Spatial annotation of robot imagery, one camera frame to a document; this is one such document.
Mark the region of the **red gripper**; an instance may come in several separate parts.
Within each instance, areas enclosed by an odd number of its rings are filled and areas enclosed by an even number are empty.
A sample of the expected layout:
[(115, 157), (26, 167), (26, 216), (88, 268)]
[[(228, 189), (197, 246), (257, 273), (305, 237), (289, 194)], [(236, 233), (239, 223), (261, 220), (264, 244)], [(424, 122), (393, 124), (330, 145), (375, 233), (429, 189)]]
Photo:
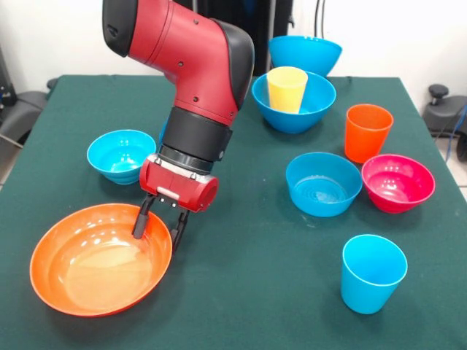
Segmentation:
[(139, 184), (144, 191), (151, 194), (146, 195), (140, 206), (132, 236), (135, 239), (142, 238), (155, 196), (163, 195), (184, 208), (170, 231), (172, 254), (175, 254), (188, 223), (189, 211), (206, 211), (215, 199), (219, 181), (214, 176), (201, 175), (173, 165), (162, 160), (158, 154), (150, 154), (141, 167)]

